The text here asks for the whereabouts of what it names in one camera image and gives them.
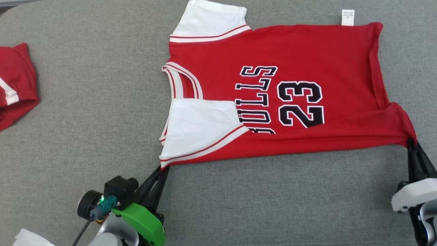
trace red jersey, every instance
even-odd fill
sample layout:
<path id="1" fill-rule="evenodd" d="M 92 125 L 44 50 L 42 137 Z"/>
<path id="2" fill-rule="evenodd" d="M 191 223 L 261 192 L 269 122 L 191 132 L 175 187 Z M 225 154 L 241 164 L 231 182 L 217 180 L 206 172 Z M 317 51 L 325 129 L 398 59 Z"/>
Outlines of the red jersey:
<path id="1" fill-rule="evenodd" d="M 378 63 L 381 23 L 252 30 L 246 8 L 190 0 L 170 36 L 162 167 L 406 145 L 406 112 Z"/>

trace clothing tag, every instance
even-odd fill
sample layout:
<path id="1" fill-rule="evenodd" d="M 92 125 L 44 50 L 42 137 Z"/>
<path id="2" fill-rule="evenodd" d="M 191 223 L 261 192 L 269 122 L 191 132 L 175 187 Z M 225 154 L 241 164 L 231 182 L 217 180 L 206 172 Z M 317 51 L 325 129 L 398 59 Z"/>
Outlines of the clothing tag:
<path id="1" fill-rule="evenodd" d="M 354 26 L 355 10 L 342 9 L 341 10 L 341 25 L 342 26 Z"/>

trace red garment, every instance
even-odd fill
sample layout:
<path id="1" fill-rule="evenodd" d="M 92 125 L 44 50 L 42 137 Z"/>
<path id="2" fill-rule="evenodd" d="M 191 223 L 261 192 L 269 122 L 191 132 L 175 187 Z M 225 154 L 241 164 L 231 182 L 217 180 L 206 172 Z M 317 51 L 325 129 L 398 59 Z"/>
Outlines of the red garment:
<path id="1" fill-rule="evenodd" d="M 0 47 L 0 131 L 38 103 L 36 73 L 27 44 Z"/>
<path id="2" fill-rule="evenodd" d="M 204 11 L 205 21 L 198 20 Z M 416 141 L 406 112 L 390 103 L 384 88 L 378 62 L 381 23 L 251 30 L 243 12 L 192 0 L 171 35 L 171 57 L 163 71 L 174 100 L 161 138 L 162 167 Z M 228 29 L 219 35 L 193 33 L 207 33 L 214 18 Z M 234 112 L 229 105 L 218 109 L 224 101 L 235 103 Z M 224 111 L 229 113 L 220 116 Z M 224 118 L 232 123 L 216 123 Z"/>

